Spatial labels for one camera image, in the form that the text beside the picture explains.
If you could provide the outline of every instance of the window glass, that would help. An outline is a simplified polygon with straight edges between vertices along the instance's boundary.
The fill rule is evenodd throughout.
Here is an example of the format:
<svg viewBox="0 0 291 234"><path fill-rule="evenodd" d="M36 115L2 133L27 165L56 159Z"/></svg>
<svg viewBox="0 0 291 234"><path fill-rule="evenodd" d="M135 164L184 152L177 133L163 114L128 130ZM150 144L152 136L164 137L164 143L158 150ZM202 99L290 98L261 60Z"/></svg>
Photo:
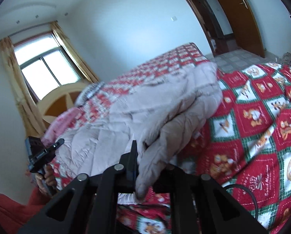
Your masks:
<svg viewBox="0 0 291 234"><path fill-rule="evenodd" d="M75 83L80 79L60 50L46 55L44 60L60 84Z"/></svg>
<svg viewBox="0 0 291 234"><path fill-rule="evenodd" d="M29 41L15 48L15 57L19 65L42 54L52 48L58 47L58 43L52 35L45 35L38 39Z"/></svg>
<svg viewBox="0 0 291 234"><path fill-rule="evenodd" d="M29 66L23 68L22 72L40 100L50 91L59 87L59 84L42 60L33 62Z"/></svg>

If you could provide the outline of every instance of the red cloth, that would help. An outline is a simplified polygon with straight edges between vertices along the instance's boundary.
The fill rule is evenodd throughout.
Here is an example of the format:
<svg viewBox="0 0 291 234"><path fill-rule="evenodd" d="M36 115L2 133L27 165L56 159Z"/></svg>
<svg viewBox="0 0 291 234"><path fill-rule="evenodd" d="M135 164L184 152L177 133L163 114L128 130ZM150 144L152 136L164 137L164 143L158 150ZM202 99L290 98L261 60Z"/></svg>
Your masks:
<svg viewBox="0 0 291 234"><path fill-rule="evenodd" d="M32 191L27 205L21 205L0 194L0 225L7 234L16 234L18 229L38 213L49 200L38 187Z"/></svg>

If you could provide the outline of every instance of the door handle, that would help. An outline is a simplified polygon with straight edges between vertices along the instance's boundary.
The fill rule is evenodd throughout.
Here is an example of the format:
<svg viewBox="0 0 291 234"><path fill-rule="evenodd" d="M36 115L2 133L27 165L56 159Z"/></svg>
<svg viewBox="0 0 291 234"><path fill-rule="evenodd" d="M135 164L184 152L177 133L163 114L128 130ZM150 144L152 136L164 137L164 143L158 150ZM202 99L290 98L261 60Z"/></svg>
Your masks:
<svg viewBox="0 0 291 234"><path fill-rule="evenodd" d="M243 0L243 2L242 3L239 3L239 4L244 4L245 5L245 7L248 9L248 6L246 5L246 2Z"/></svg>

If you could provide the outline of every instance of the window frame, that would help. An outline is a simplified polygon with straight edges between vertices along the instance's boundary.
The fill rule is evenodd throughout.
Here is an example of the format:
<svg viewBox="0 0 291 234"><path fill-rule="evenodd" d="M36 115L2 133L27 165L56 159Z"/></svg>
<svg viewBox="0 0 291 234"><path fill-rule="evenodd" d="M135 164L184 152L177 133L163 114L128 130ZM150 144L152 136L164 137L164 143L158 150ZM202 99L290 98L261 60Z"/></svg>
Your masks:
<svg viewBox="0 0 291 234"><path fill-rule="evenodd" d="M31 94L31 96L32 96L32 98L33 98L33 100L34 100L35 103L38 103L39 101L41 101L41 99L39 99L39 98L37 97L35 91L34 91L33 88L29 85L29 83L28 83L26 77L24 76L24 74L23 74L23 72L22 72L22 69L28 67L29 65L31 65L32 63L34 63L34 62L36 62L36 61L38 61L38 60L41 60L41 61L45 64L46 68L49 70L49 72L51 73L51 75L53 76L53 78L56 80L56 82L58 83L59 87L62 86L62 84L58 81L58 79L57 79L56 76L53 74L53 72L51 71L51 69L49 68L48 64L46 63L46 61L45 61L44 58L43 58L44 56L46 56L46 55L48 55L48 54L51 54L51 53L53 53L53 52L55 52L55 51L61 51L62 54L63 54L63 56L67 59L67 61L68 61L68 62L70 63L70 65L71 65L71 67L74 69L74 71L77 73L78 77L80 78L78 81L85 79L83 73L79 70L79 68L78 68L78 67L76 66L76 64L73 62L73 60L71 59L71 57L67 54L67 52L64 50L64 48L59 44L58 40L57 40L56 37L53 35L53 32L45 32L45 33L43 33L43 34L38 34L38 35L36 35L36 36L30 37L30 38L28 38L28 39L25 39L25 40L23 40L23 41L21 41L21 42L18 42L18 43L16 43L16 44L14 44L14 47L18 47L18 46L20 46L20 45L25 45L26 43L29 43L29 42L32 41L32 40L35 40L35 39L41 38L42 36L45 36L45 35L51 35L51 36L54 38L54 40L57 42L58 47L55 47L55 48L52 48L52 49L50 49L50 50L48 50L48 51L46 51L46 52L43 52L42 54L39 54L39 55L37 55L37 56L31 58L30 60L24 62L23 64L19 65L20 70L21 70L21 73L22 73L22 75L23 75L23 77L24 77L24 81L25 81L25 83L26 83L26 85L27 85L27 87L28 87L28 90L29 90L29 92L30 92L30 94Z"/></svg>

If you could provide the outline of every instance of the wooden door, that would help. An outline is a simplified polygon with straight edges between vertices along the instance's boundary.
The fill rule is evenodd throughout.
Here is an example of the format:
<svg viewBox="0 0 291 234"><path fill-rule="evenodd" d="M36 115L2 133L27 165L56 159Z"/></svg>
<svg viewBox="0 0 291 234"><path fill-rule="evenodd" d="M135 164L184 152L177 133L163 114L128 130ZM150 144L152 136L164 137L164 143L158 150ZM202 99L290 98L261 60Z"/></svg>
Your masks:
<svg viewBox="0 0 291 234"><path fill-rule="evenodd" d="M239 47L265 57L263 43L247 0L218 0L233 30Z"/></svg>

